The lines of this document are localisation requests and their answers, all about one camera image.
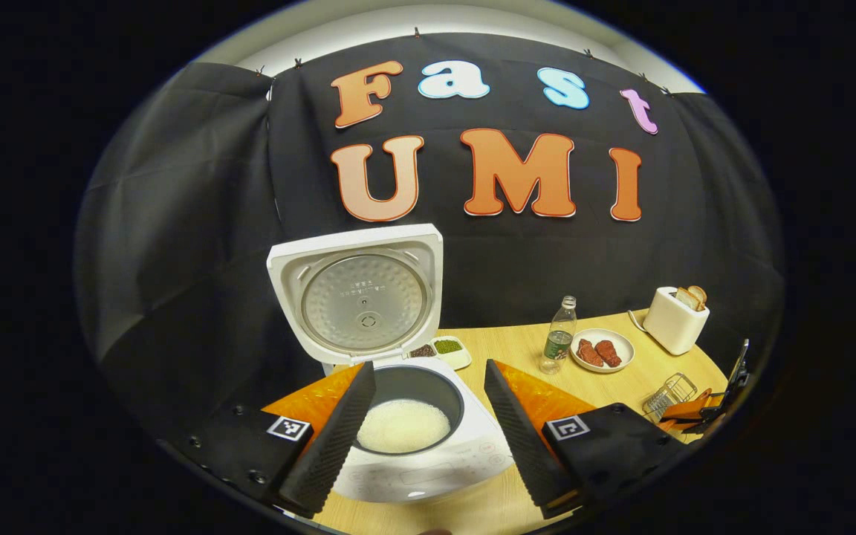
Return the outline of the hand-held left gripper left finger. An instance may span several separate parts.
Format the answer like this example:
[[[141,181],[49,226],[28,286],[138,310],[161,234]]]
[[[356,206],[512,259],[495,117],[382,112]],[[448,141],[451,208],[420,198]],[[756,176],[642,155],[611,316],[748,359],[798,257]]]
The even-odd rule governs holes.
[[[225,403],[175,456],[247,502],[320,513],[376,394],[373,363],[350,366],[264,406]]]

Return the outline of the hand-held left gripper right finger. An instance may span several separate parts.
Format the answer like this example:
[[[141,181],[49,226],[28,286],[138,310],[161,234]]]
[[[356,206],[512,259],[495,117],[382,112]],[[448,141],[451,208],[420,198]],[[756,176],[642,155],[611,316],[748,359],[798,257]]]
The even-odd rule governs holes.
[[[502,361],[486,362],[484,391],[546,519],[618,504],[689,453],[626,404],[592,406]]]

